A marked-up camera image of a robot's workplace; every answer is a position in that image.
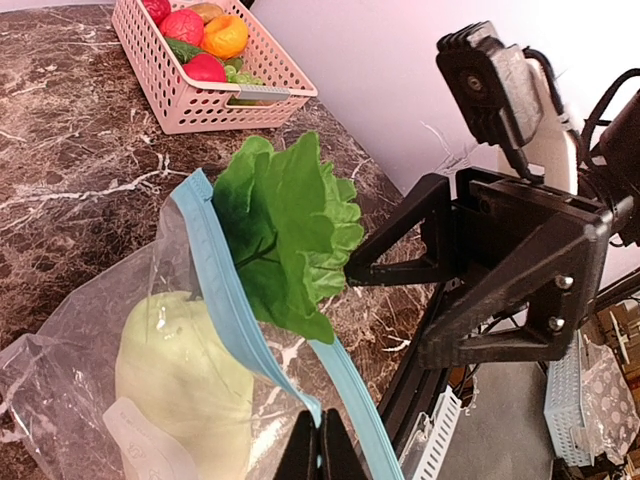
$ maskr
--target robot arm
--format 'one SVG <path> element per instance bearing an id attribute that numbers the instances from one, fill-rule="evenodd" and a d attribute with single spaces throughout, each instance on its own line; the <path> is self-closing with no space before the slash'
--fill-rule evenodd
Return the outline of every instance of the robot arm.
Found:
<path id="1" fill-rule="evenodd" d="M 445 36 L 438 50 L 438 67 L 471 133 L 479 143 L 498 145 L 520 178 L 465 169 L 456 176 L 458 198 L 452 200 L 448 179 L 425 175 L 354 252 L 348 281 L 389 286 L 458 281 L 421 334 L 417 348 L 423 368 L 557 360 L 590 312 L 609 238 L 620 233 L 630 244 L 640 234 L 635 212 L 640 176 L 633 173 L 640 151 L 640 100 L 634 99 L 605 132 L 595 153 L 606 163 L 596 165 L 585 139 L 592 133 L 590 124 L 582 136 L 566 126 L 553 72 L 542 54 L 505 47 L 488 22 Z M 538 88 L 533 62 L 541 68 L 545 88 Z M 545 105 L 553 107 L 551 116 L 573 143 L 573 149 L 556 143 L 558 157 L 575 152 L 573 168 L 586 165 L 573 180 L 578 195 L 571 181 L 556 189 L 530 170 L 530 161 L 543 162 L 540 149 L 526 147 L 544 130 Z M 376 264 L 418 224 L 423 256 Z M 522 328 L 474 334 L 489 317 L 524 309 Z"/>

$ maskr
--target screw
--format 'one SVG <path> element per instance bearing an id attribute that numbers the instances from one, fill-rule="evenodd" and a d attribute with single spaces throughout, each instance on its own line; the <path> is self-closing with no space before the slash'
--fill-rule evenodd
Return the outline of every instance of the screw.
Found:
<path id="1" fill-rule="evenodd" d="M 564 320 L 562 318 L 551 317 L 549 319 L 549 328 L 554 332 L 559 332 L 564 327 Z"/>
<path id="2" fill-rule="evenodd" d="M 569 290 L 571 287 L 573 287 L 573 277 L 558 275 L 556 277 L 556 287 L 558 287 L 560 290 Z"/>
<path id="3" fill-rule="evenodd" d="M 469 88 L 471 88 L 471 90 L 473 90 L 474 92 L 479 92 L 484 88 L 480 79 L 475 75 L 469 75 L 467 77 L 467 85 L 469 85 Z"/>

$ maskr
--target blue zipper seal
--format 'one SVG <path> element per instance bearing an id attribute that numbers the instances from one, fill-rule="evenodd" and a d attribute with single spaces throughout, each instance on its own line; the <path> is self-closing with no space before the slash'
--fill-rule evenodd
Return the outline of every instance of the blue zipper seal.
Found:
<path id="1" fill-rule="evenodd" d="M 267 346 L 213 210 L 213 187 L 206 175 L 196 170 L 171 198 L 184 218 L 202 296 L 220 340 L 242 365 L 300 400 L 320 426 L 322 405 L 291 383 Z"/>
<path id="2" fill-rule="evenodd" d="M 319 426 L 320 402 L 292 384 L 267 346 L 213 209 L 213 187 L 202 170 L 180 184 L 171 198 L 185 220 L 200 289 L 222 343 L 246 368 L 298 398 Z M 373 478 L 403 480 L 378 410 L 349 354 L 337 339 L 333 345 L 317 341 L 309 344 L 345 404 Z"/>
<path id="3" fill-rule="evenodd" d="M 317 340 L 311 340 L 309 344 L 342 398 L 373 478 L 404 480 L 378 409 L 340 340 L 336 338 L 332 345 Z"/>

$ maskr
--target marble countertop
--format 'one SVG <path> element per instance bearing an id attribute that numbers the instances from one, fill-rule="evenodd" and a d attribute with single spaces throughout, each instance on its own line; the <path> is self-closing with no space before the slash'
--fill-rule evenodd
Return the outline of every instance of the marble countertop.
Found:
<path id="1" fill-rule="evenodd" d="M 159 208 L 184 175 L 203 165 L 222 171 L 250 134 L 285 147 L 318 131 L 323 158 L 355 181 L 369 231 L 401 198 L 316 100 L 275 130 L 164 135 L 110 15 L 104 6 L 0 14 L 0 348 L 152 241 Z M 417 250 L 407 239 L 387 260 Z M 327 305 L 374 400 L 428 299 L 420 287 L 349 289 Z M 0 445 L 0 479 L 41 478 L 21 446 Z"/>

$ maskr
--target ziplock bag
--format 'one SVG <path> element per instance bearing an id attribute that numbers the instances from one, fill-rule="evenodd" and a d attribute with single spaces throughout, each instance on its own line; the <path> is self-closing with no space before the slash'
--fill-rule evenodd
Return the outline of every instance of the ziplock bag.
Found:
<path id="1" fill-rule="evenodd" d="M 319 424 L 333 407 L 372 477 L 401 479 L 339 341 L 256 321 L 212 195 L 194 173 L 163 206 L 154 243 L 0 352 L 2 406 L 17 425 L 4 441 L 22 440 L 55 480 L 268 480 L 299 412 Z"/>

